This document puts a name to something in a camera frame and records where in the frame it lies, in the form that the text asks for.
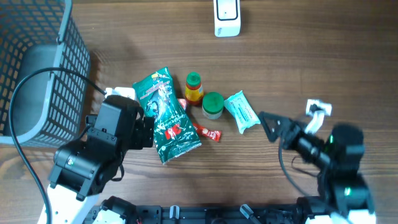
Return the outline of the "teal wet wipes pack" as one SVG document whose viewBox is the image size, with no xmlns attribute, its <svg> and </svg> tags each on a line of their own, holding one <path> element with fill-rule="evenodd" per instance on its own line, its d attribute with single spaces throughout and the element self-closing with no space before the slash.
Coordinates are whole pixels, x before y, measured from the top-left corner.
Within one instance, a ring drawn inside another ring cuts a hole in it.
<svg viewBox="0 0 398 224">
<path fill-rule="evenodd" d="M 261 123 L 242 90 L 224 100 L 224 107 L 235 118 L 240 134 L 243 134 L 245 129 Z"/>
</svg>

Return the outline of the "dark green snack bag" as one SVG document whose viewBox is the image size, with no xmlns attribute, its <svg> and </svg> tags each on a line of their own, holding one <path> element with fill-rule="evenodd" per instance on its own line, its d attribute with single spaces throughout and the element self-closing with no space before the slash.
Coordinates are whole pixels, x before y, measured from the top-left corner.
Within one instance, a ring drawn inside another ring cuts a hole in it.
<svg viewBox="0 0 398 224">
<path fill-rule="evenodd" d="M 154 118 L 154 144 L 163 164 L 201 146 L 193 123 L 176 97 L 167 67 L 132 87 L 145 116 Z"/>
</svg>

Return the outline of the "red coffee stick sachet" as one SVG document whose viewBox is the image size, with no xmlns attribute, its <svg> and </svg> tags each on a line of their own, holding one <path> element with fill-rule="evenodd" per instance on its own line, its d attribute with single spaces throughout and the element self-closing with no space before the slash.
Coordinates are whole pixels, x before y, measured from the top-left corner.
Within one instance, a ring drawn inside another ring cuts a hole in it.
<svg viewBox="0 0 398 224">
<path fill-rule="evenodd" d="M 212 139 L 216 142 L 218 142 L 221 138 L 221 131 L 216 131 L 216 130 L 210 130 L 207 129 L 204 126 L 201 126 L 199 124 L 193 123 L 193 126 L 197 132 L 197 134 L 199 134 L 200 136 L 204 136 L 208 139 Z"/>
</svg>

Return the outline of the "jar with green lid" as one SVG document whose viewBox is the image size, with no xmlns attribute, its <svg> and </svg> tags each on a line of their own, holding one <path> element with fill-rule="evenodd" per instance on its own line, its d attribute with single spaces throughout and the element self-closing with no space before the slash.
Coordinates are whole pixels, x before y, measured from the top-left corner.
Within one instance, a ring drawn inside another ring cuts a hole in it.
<svg viewBox="0 0 398 224">
<path fill-rule="evenodd" d="M 202 112 L 208 119 L 218 119 L 224 110 L 224 98 L 218 92 L 209 92 L 203 97 Z"/>
</svg>

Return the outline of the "sauce bottle green cap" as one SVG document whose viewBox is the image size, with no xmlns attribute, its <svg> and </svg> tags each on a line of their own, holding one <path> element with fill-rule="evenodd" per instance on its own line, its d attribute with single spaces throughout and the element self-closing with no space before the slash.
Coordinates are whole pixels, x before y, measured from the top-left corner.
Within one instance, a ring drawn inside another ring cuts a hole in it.
<svg viewBox="0 0 398 224">
<path fill-rule="evenodd" d="M 201 76 L 197 72 L 191 72 L 187 75 L 185 85 L 185 99 L 191 105 L 199 105 L 204 97 L 204 91 L 201 84 Z"/>
</svg>

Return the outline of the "small red white candy pack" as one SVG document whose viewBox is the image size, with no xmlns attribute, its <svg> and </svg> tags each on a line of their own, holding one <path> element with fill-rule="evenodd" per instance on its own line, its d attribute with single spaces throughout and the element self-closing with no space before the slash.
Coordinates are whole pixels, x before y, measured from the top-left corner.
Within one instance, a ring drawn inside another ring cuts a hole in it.
<svg viewBox="0 0 398 224">
<path fill-rule="evenodd" d="M 187 109 L 187 101 L 186 99 L 183 98 L 179 98 L 178 102 L 180 103 L 180 106 L 183 108 L 183 110 L 185 111 Z"/>
</svg>

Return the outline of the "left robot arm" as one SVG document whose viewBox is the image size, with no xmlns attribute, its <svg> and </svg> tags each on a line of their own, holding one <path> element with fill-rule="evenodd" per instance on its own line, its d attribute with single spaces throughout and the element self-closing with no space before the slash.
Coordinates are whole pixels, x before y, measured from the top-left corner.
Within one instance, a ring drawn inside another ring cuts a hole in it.
<svg viewBox="0 0 398 224">
<path fill-rule="evenodd" d="M 49 204 L 39 223 L 83 223 L 109 181 L 117 182 L 128 150 L 152 147 L 154 118 L 136 100 L 111 95 L 86 117 L 86 140 L 60 146 L 47 188 Z"/>
</svg>

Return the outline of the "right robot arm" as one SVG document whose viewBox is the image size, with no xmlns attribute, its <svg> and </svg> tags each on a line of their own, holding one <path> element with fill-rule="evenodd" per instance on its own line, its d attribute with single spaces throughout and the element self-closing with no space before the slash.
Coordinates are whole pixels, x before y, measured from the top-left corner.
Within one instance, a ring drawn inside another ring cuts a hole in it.
<svg viewBox="0 0 398 224">
<path fill-rule="evenodd" d="M 261 111 L 258 115 L 270 142 L 279 141 L 282 151 L 297 152 L 304 162 L 319 168 L 317 197 L 311 197 L 288 176 L 303 195 L 305 223 L 375 223 L 376 211 L 371 191 L 359 173 L 364 156 L 364 134 L 349 123 L 336 124 L 327 140 L 317 137 L 325 112 L 317 110 L 309 123 Z"/>
</svg>

